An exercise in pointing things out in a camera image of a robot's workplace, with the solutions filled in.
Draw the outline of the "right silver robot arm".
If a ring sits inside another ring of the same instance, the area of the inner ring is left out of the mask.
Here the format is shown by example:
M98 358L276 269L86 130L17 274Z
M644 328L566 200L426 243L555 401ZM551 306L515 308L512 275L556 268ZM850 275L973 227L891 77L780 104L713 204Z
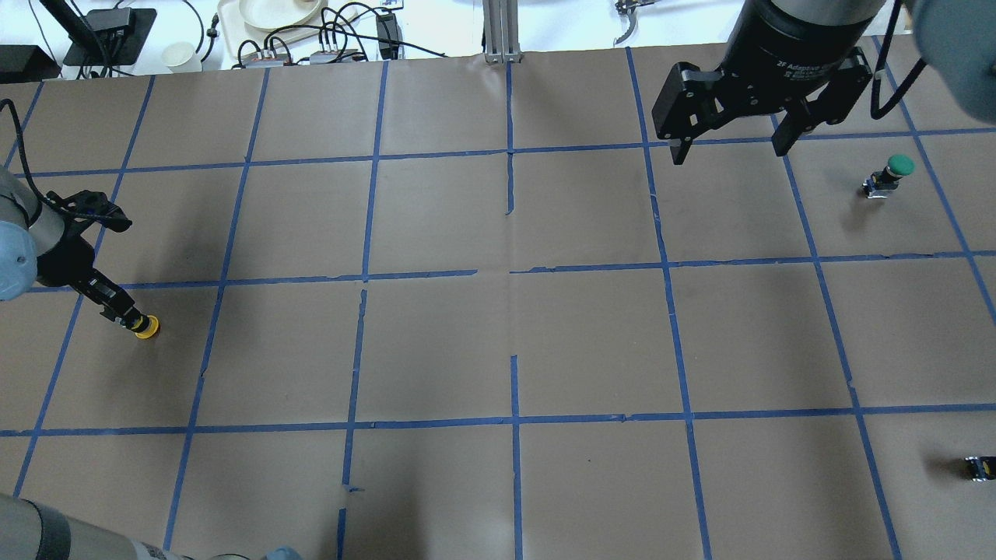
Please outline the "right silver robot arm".
M926 67L935 68L964 113L994 121L994 3L896 1L887 32L910 10L919 60L889 100L872 96L871 117L889 113ZM849 117L862 92L879 86L883 47L868 63L862 34L881 1L747 1L711 72L679 61L652 107L654 132L682 164L694 139L736 118L784 113L771 142L785 156L821 124Z

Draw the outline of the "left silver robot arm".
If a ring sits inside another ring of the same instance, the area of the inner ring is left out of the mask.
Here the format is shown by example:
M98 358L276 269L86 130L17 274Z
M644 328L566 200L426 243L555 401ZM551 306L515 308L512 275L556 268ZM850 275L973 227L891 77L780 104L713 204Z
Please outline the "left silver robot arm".
M70 287L139 339L159 333L159 319L140 312L134 298L95 267L95 248L84 238L89 227L123 233L132 226L103 192L80 191L68 198L39 194L3 169L1 198L2 300L14 300L35 285Z

